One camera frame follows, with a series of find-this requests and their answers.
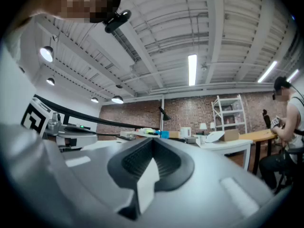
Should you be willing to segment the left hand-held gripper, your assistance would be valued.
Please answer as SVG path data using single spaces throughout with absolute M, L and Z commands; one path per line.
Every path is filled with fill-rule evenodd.
M 41 137 L 54 140 L 60 149 L 80 150 L 98 141 L 97 133 L 84 127 L 63 124 L 60 113 L 53 111 L 38 98 L 32 98 L 21 121 L 27 129 Z

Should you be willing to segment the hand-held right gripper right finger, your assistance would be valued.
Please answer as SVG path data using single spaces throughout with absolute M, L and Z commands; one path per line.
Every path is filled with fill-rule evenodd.
M 190 179 L 158 192 L 142 215 L 142 228 L 255 228 L 276 211 L 276 199 L 256 176 L 228 158 L 170 141 L 194 161 Z

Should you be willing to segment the person's white shirt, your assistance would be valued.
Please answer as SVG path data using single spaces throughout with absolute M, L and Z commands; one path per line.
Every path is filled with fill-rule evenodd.
M 36 91 L 34 20 L 4 36 L 0 42 L 0 124 L 20 124 Z

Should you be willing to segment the white tray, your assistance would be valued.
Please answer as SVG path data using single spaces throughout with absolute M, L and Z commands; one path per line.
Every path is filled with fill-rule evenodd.
M 140 137 L 160 137 L 159 131 L 152 128 L 140 128 L 132 131 L 133 135 Z

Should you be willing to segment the wooden table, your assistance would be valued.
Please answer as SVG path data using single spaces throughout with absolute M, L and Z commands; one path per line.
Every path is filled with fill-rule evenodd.
M 270 129 L 240 134 L 239 140 L 251 140 L 256 145 L 254 166 L 252 173 L 257 174 L 260 160 L 261 143 L 267 141 L 267 156 L 272 153 L 272 141 L 277 137 L 277 134 L 271 132 Z

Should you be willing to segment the ceiling tube light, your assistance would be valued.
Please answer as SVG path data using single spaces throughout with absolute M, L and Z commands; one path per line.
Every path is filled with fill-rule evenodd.
M 277 61 L 273 61 L 272 64 L 267 68 L 267 70 L 263 73 L 263 75 L 258 79 L 258 83 L 262 83 L 265 78 L 269 75 L 269 73 L 275 68 L 277 65 Z
M 291 80 L 298 74 L 299 69 L 296 69 L 288 78 L 287 78 L 287 82 L 291 82 Z
M 188 68 L 189 68 L 189 86 L 194 86 L 196 82 L 197 72 L 197 55 L 188 56 Z

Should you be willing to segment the black handrail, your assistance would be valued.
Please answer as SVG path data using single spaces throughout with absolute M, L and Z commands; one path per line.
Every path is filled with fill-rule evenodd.
M 116 121 L 110 121 L 98 117 L 93 117 L 87 114 L 83 114 L 71 109 L 68 109 L 66 107 L 63 107 L 61 105 L 55 104 L 39 95 L 34 95 L 36 98 L 38 98 L 42 103 L 44 103 L 46 106 L 50 107 L 52 110 L 59 112 L 64 115 L 69 115 L 71 117 L 85 120 L 88 122 L 93 122 L 97 124 L 103 124 L 103 125 L 110 125 L 110 126 L 116 126 L 116 127 L 125 127 L 125 128 L 133 128 L 133 129 L 140 129 L 140 128 L 148 128 L 147 126 L 140 126 L 140 125 L 134 125 L 134 124 L 128 124 L 128 123 L 120 123 Z

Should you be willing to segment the white metal shelf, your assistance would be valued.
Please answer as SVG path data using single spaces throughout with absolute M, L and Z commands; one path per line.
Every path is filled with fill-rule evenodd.
M 246 113 L 240 94 L 226 98 L 218 95 L 211 106 L 215 131 L 236 129 L 240 134 L 247 133 Z

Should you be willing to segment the black floor lamp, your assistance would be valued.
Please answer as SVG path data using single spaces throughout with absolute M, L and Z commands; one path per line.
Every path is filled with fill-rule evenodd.
M 169 121 L 171 118 L 165 113 L 165 111 L 162 107 L 159 107 L 159 110 L 161 112 L 160 131 L 163 131 L 163 122 Z

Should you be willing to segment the open cardboard box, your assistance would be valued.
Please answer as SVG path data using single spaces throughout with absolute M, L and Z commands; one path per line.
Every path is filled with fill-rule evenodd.
M 219 138 L 220 141 L 229 142 L 239 139 L 238 129 L 225 130 L 224 134 Z

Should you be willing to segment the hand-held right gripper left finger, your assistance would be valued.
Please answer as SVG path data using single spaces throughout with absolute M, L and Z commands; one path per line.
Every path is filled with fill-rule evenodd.
M 2 169 L 21 204 L 40 227 L 152 228 L 120 210 L 135 205 L 132 189 L 120 188 L 109 175 L 102 154 L 96 177 L 85 180 L 67 166 L 57 145 L 20 125 L 2 126 Z

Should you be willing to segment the white table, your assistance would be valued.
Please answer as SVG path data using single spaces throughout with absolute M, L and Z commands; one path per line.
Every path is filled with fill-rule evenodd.
M 234 141 L 217 141 L 213 143 L 203 143 L 201 144 L 200 139 L 196 139 L 196 144 L 204 149 L 213 151 L 220 155 L 225 154 L 233 154 L 237 152 L 243 151 L 243 168 L 247 171 L 249 167 L 249 161 L 250 161 L 250 153 L 251 153 L 251 144 L 253 143 L 252 140 L 234 140 Z

